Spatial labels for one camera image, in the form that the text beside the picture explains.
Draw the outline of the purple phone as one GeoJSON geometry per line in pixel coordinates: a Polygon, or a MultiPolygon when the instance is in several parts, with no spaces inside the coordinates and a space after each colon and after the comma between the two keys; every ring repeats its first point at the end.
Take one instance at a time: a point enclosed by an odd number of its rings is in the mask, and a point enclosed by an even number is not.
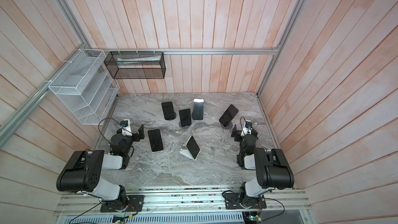
{"type": "Polygon", "coordinates": [[[229,105],[227,110],[222,114],[222,116],[219,118],[220,124],[226,128],[231,121],[234,119],[234,117],[238,114],[239,110],[233,105],[229,105]]]}

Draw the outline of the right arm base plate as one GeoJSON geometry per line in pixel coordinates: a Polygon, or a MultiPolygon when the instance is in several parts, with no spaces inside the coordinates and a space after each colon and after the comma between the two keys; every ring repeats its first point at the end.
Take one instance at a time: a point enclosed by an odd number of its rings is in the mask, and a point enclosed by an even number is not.
{"type": "Polygon", "coordinates": [[[221,195],[224,198],[226,209],[266,208],[266,202],[264,197],[247,197],[244,196],[243,193],[235,193],[230,190],[224,191],[221,195]]]}

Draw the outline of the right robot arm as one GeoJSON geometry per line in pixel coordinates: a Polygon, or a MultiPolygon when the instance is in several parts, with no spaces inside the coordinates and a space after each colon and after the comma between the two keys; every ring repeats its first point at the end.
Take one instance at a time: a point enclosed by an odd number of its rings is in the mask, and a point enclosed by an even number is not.
{"type": "Polygon", "coordinates": [[[232,129],[231,137],[239,142],[237,164],[243,170],[253,170],[256,177],[244,182],[239,189],[239,204],[244,208],[260,204],[267,192],[293,188],[294,175],[284,152],[278,148],[264,149],[256,146],[258,133],[251,122],[239,130],[232,129]]]}

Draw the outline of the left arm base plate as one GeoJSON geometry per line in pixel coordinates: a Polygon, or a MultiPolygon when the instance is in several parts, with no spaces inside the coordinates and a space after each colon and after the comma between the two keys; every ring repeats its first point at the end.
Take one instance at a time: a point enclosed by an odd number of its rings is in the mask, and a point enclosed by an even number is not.
{"type": "Polygon", "coordinates": [[[126,195],[114,201],[105,201],[102,203],[100,212],[141,212],[144,198],[144,195],[126,195]]]}

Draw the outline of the white phone stand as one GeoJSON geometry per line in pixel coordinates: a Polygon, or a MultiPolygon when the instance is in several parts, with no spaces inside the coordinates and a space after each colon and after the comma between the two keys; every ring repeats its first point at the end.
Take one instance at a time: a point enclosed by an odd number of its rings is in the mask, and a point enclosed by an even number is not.
{"type": "Polygon", "coordinates": [[[196,158],[193,157],[193,155],[191,154],[190,150],[184,145],[180,148],[180,154],[195,161],[196,158]]]}

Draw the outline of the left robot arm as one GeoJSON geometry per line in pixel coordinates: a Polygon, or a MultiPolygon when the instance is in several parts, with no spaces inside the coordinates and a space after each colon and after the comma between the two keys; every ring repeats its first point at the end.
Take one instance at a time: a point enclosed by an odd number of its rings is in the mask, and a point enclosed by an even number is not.
{"type": "Polygon", "coordinates": [[[57,190],[94,196],[117,212],[125,211],[129,205],[125,187],[102,178],[101,172],[126,169],[134,153],[133,143],[144,138],[143,125],[137,133],[132,133],[129,121],[121,121],[121,128],[111,137],[110,153],[104,150],[74,152],[58,176],[57,190]]]}

